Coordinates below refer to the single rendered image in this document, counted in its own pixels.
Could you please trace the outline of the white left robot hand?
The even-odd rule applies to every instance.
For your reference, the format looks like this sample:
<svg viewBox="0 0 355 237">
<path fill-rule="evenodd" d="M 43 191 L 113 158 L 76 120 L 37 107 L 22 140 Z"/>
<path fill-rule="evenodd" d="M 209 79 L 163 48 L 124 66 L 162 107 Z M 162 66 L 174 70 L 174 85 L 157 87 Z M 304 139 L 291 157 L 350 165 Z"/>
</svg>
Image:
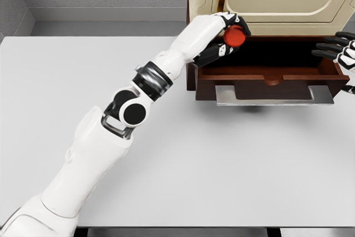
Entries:
<svg viewBox="0 0 355 237">
<path fill-rule="evenodd" d="M 233 25 L 240 26 L 246 37 L 251 35 L 247 23 L 237 13 L 217 12 L 197 16 L 170 46 L 170 64 L 175 69 L 186 63 L 202 67 L 237 51 L 239 47 L 228 46 L 223 38 L 225 30 Z"/>
</svg>

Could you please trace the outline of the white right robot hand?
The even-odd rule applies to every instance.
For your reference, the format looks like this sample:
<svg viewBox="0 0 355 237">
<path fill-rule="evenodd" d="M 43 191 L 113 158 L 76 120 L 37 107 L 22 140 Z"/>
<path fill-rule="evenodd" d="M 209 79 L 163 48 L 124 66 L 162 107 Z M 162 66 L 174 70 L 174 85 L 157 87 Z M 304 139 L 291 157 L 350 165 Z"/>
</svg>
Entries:
<svg viewBox="0 0 355 237">
<path fill-rule="evenodd" d="M 311 54 L 338 63 L 345 70 L 355 74 L 355 33 L 336 32 L 335 36 L 324 38 L 317 43 Z"/>
</svg>

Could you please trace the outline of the red round switch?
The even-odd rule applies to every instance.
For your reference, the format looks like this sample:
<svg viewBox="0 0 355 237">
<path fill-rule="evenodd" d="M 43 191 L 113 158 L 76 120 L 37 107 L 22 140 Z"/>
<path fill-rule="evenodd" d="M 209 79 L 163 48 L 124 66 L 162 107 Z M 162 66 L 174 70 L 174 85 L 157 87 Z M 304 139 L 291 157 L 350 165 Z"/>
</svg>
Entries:
<svg viewBox="0 0 355 237">
<path fill-rule="evenodd" d="M 240 26 L 228 27 L 223 35 L 224 42 L 230 47 L 239 47 L 246 40 L 246 35 Z"/>
</svg>

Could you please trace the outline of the brown wooden drawer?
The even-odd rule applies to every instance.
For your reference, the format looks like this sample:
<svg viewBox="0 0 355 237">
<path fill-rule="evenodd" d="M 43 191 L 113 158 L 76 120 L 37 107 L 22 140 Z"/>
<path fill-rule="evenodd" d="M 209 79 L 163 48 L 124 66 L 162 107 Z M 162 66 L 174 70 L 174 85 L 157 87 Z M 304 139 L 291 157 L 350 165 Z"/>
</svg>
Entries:
<svg viewBox="0 0 355 237">
<path fill-rule="evenodd" d="M 310 99 L 310 85 L 326 85 L 335 97 L 350 78 L 339 64 L 312 55 L 323 36 L 252 36 L 237 52 L 197 68 L 186 67 L 196 100 L 216 100 L 215 86 L 231 85 L 241 100 Z"/>
</svg>

